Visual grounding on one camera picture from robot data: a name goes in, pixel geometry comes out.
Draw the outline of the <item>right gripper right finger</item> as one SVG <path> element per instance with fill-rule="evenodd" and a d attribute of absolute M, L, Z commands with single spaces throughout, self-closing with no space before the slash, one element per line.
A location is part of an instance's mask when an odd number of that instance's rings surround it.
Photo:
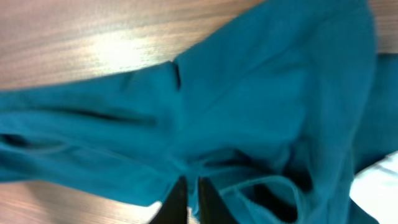
<path fill-rule="evenodd" d="M 238 224 L 210 179 L 199 178 L 198 199 L 201 224 Z"/>

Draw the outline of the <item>dark blue polo shirt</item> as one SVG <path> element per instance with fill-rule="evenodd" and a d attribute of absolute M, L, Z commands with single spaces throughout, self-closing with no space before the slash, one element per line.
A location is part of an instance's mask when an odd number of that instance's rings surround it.
<path fill-rule="evenodd" d="M 397 55 L 366 1 L 266 1 L 171 62 L 1 93 L 1 181 L 124 203 L 208 178 L 240 223 L 373 223 L 355 173 L 397 150 Z"/>

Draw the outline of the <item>white t-shirt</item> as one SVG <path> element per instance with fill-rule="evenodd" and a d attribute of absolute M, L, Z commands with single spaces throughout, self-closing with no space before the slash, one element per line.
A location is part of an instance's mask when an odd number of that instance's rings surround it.
<path fill-rule="evenodd" d="M 357 174 L 350 197 L 380 224 L 397 224 L 397 153 Z"/>

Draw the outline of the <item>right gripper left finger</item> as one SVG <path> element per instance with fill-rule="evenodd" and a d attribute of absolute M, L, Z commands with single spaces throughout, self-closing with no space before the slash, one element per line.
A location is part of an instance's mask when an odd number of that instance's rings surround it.
<path fill-rule="evenodd" d="M 149 224 L 187 224 L 187 202 L 187 181 L 180 177 Z"/>

